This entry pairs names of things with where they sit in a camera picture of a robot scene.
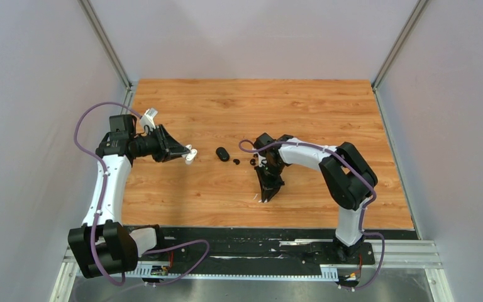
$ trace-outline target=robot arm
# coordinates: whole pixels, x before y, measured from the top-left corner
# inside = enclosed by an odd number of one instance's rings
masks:
[[[151,155],[156,162],[166,162],[184,158],[191,164],[197,150],[191,145],[179,144],[165,130],[163,125],[153,122],[157,111],[147,110],[140,120],[145,134],[136,134],[137,118],[133,115],[111,116],[110,132],[108,132],[98,148],[96,155],[106,164],[108,175],[103,205],[95,230],[92,230],[94,214],[97,213],[97,202],[103,186],[105,172],[97,163],[97,182],[91,204],[80,228],[71,229],[68,243],[75,259],[86,278],[100,276],[92,257],[89,238],[95,232],[95,249],[101,264],[109,274],[133,271],[138,257],[157,244],[156,231],[153,227],[134,230],[130,234],[121,225],[121,207],[127,177],[138,157]]]
[[[287,144],[276,145],[258,153],[258,166],[255,170],[262,190],[262,202],[269,202],[284,185],[280,176],[284,167],[298,164],[321,171],[332,198],[340,206],[337,242],[345,255],[353,254],[364,239],[358,226],[362,205],[369,200],[371,192],[351,172],[346,173],[339,160],[322,150],[327,148],[341,155],[372,187],[378,183],[373,170],[351,143],[320,146],[321,150],[318,150],[303,146],[303,141],[290,135],[283,135],[277,141]],[[260,149],[274,142],[273,138],[264,133],[257,138],[254,147]]]

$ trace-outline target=white wall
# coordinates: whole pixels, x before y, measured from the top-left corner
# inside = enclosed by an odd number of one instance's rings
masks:
[[[483,301],[483,1],[431,1],[380,95],[417,227]]]
[[[416,0],[92,0],[133,81],[374,80]]]
[[[0,3],[0,301],[46,301],[91,199],[95,162],[72,134],[124,89],[77,1]],[[100,109],[80,140],[108,129]]]

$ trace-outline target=aluminum frame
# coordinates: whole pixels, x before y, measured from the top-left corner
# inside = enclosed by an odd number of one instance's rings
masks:
[[[106,55],[108,56],[108,59],[110,59],[112,66],[114,67],[116,73],[118,74],[119,79],[121,80],[121,82],[123,83],[123,85],[125,86],[128,92],[129,89],[131,89],[132,87],[132,82],[130,81],[127,73],[125,72],[125,68],[123,68],[123,64],[119,60],[118,55],[114,50],[114,47],[110,43],[110,40],[108,39],[108,36],[104,31],[101,21],[99,20],[99,17],[97,17],[97,14],[95,13],[95,9],[93,8],[93,5],[91,4],[90,0],[78,0],[78,2],[82,7],[82,10],[86,18],[90,22],[90,25],[95,31],[95,34],[99,39],[99,42],[103,46],[103,49],[106,52]]]
[[[401,172],[401,166],[402,166],[402,159],[401,157],[395,152],[395,143],[394,143],[394,135],[391,129],[387,126],[386,123],[386,111],[384,107],[381,106],[380,103],[380,95],[377,89],[373,90],[373,95],[375,96],[375,101],[377,102],[377,107],[379,108],[379,114],[380,118],[382,120],[382,126],[384,127],[384,131],[386,132],[386,138],[388,141],[388,145],[390,146],[390,151],[393,156],[393,161],[395,162],[395,166],[397,169],[397,175],[399,176],[399,180],[401,182],[402,186],[402,192],[404,193],[404,199],[406,200],[406,204],[408,205],[408,211],[410,212],[410,217],[412,218],[412,224],[414,225],[414,230],[418,234],[419,238],[423,238],[423,234],[421,234],[421,230],[416,228],[416,218],[414,217],[414,212],[412,211],[412,205],[410,203],[410,197],[407,191],[408,187],[408,182],[406,182],[406,178],[404,174]]]
[[[297,239],[282,241],[281,245],[306,245],[311,242],[330,242],[329,239]],[[375,264],[364,266],[374,269],[380,261],[382,242],[380,240],[366,240],[373,246]],[[138,267],[127,273],[127,277],[150,277],[148,267],[152,265],[167,265],[161,261],[139,261]],[[338,269],[355,268],[355,265],[321,265],[321,276],[254,276],[254,275],[216,275],[189,274],[188,279],[204,280],[259,280],[259,281],[327,281],[332,282]],[[440,256],[434,241],[430,240],[386,240],[386,250],[382,269],[423,269],[429,281],[429,287],[435,302],[453,301],[450,288],[445,277]],[[68,301],[76,276],[81,276],[73,253],[67,249],[57,282],[51,295],[51,302]]]
[[[373,91],[376,91],[379,88],[380,84],[388,73],[390,66],[399,54],[401,47],[404,45],[404,42],[406,42],[406,39],[412,32],[414,26],[417,24],[419,17],[421,17],[421,14],[425,10],[425,7],[428,3],[429,0],[418,0],[418,2],[416,3],[416,6],[410,14],[410,17],[408,17],[408,20],[406,20],[404,27],[402,28],[399,36],[397,37],[397,40],[393,44],[393,47],[388,53],[388,56],[386,57],[384,63],[382,63],[382,67],[380,67],[379,73],[377,74],[377,77],[375,77],[375,80],[371,85],[373,87]]]
[[[125,98],[123,99],[123,104],[127,107],[132,106],[132,102],[134,101],[134,97],[136,95],[136,88],[138,87],[138,83],[131,83],[131,86],[126,90]],[[121,108],[121,114],[125,115],[128,113],[128,110],[125,108]]]

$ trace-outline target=wood grain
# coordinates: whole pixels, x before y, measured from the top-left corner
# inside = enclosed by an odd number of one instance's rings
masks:
[[[143,80],[133,107],[156,108],[155,121],[199,153],[192,165],[137,159],[125,189],[126,224],[336,227],[338,207],[318,171],[286,167],[286,185],[258,203],[252,155],[238,142],[267,132],[320,145],[352,142],[379,177],[365,226],[413,227],[369,81]],[[221,162],[220,146],[241,164]]]

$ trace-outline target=purple cable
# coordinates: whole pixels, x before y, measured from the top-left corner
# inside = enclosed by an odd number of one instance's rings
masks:
[[[99,201],[97,202],[97,211],[100,211],[101,208],[103,207],[103,200],[104,200],[104,193],[106,192],[106,179],[108,178],[107,175],[107,168],[106,164],[104,163],[103,159],[98,157],[94,152],[91,152],[90,150],[84,148],[78,141],[77,136],[79,135],[79,128],[81,127],[82,120],[90,113],[93,109],[104,106],[104,105],[116,105],[123,107],[127,109],[128,111],[132,112],[134,115],[136,115],[138,118],[142,118],[142,115],[135,111],[134,109],[131,109],[123,104],[115,103],[115,102],[103,102],[96,104],[94,106],[91,106],[88,110],[86,110],[82,116],[79,118],[79,121],[77,122],[77,126],[75,127],[75,134],[73,135],[73,141],[75,142],[75,145],[80,149],[80,151],[86,153],[87,155],[90,155],[91,157],[95,158],[103,167],[103,185],[101,186],[101,193],[99,194]],[[94,219],[93,219],[93,224],[92,224],[92,232],[90,236],[90,247],[92,250],[92,256],[95,261],[95,265],[97,265],[97,268],[99,269],[99,272],[110,281],[110,283],[114,284],[115,286],[122,286],[125,283],[125,274],[121,274],[121,281],[117,281],[116,279],[112,278],[108,272],[106,272],[106,269],[104,269],[103,265],[101,264],[101,261],[99,260],[99,255],[97,254],[97,250],[95,249],[95,229],[97,227],[97,223],[99,222],[99,214],[95,213]]]
[[[365,202],[362,205],[362,211],[360,212],[360,219],[358,221],[358,230],[364,236],[377,236],[377,237],[380,238],[380,240],[382,242],[382,250],[380,252],[379,265],[377,266],[377,270],[375,271],[375,274],[373,275],[373,277],[371,279],[369,279],[369,281],[367,281],[365,284],[363,284],[361,286],[358,286],[356,288],[350,288],[348,286],[342,286],[342,287],[345,288],[345,289],[349,289],[349,290],[353,291],[353,290],[360,290],[360,289],[366,288],[367,286],[369,286],[370,284],[372,284],[373,281],[375,281],[375,278],[380,273],[380,269],[382,267],[382,261],[384,260],[384,251],[386,249],[386,243],[384,241],[384,236],[381,233],[379,233],[379,232],[365,232],[364,231],[364,228],[362,227],[363,224],[364,224],[364,213],[365,213],[365,209],[367,208],[368,205],[370,205],[373,201],[375,201],[375,199],[377,199],[377,193],[375,192],[375,189],[373,189],[373,187],[369,184],[369,182],[367,182],[365,180],[365,178],[363,178],[360,175],[360,173],[358,173],[339,154],[337,154],[336,152],[334,152],[334,151],[332,151],[332,150],[330,150],[330,149],[328,149],[326,147],[322,147],[322,146],[319,146],[319,145],[316,145],[316,144],[313,144],[313,143],[306,143],[306,142],[299,142],[299,143],[297,143],[297,142],[272,142],[269,145],[266,145],[266,146],[264,146],[264,147],[262,147],[260,149],[249,150],[249,149],[245,149],[245,148],[242,147],[242,144],[243,143],[250,143],[254,147],[253,142],[251,142],[250,140],[241,140],[240,143],[238,144],[238,147],[240,148],[240,150],[241,151],[244,151],[244,152],[247,152],[247,153],[258,153],[260,151],[264,151],[265,149],[268,149],[268,148],[273,147],[273,146],[276,146],[276,145],[293,145],[293,146],[310,147],[310,148],[315,148],[315,149],[321,150],[323,152],[326,152],[326,153],[331,154],[336,159],[338,159],[343,166],[345,166],[347,169],[349,169],[353,173],[353,175],[356,176],[360,180],[360,182],[362,182],[362,184],[364,184],[364,186],[367,187],[367,189],[369,189],[369,191],[371,192],[372,197],[367,202]]]
[[[164,285],[173,284],[173,283],[177,282],[178,280],[186,277],[199,264],[201,264],[201,262],[204,260],[204,258],[208,255],[208,252],[210,251],[210,244],[208,243],[208,241],[206,241],[204,239],[198,239],[198,240],[193,240],[193,241],[190,241],[190,242],[182,243],[182,244],[179,244],[179,245],[175,245],[174,247],[168,247],[166,249],[161,249],[161,250],[149,250],[149,251],[143,253],[144,255],[159,254],[159,253],[169,252],[171,250],[176,250],[176,249],[179,249],[181,247],[187,247],[188,245],[194,245],[196,243],[204,243],[204,244],[206,244],[206,250],[204,251],[204,253],[201,256],[201,258],[189,270],[187,270],[185,273],[183,273],[180,276],[174,278],[173,280],[169,280],[169,281],[163,282],[163,283],[146,282],[145,284],[140,283],[140,284],[136,284],[134,286],[130,286],[130,287],[128,287],[128,288],[126,288],[126,289],[124,289],[124,290],[116,293],[115,295],[109,297],[108,299],[103,300],[103,302],[110,301],[110,300],[112,300],[117,295],[123,294],[123,293],[125,293],[127,291],[131,291],[131,290],[136,289],[136,288],[143,287],[144,285],[152,285],[153,287],[156,287],[156,286],[164,286]]]

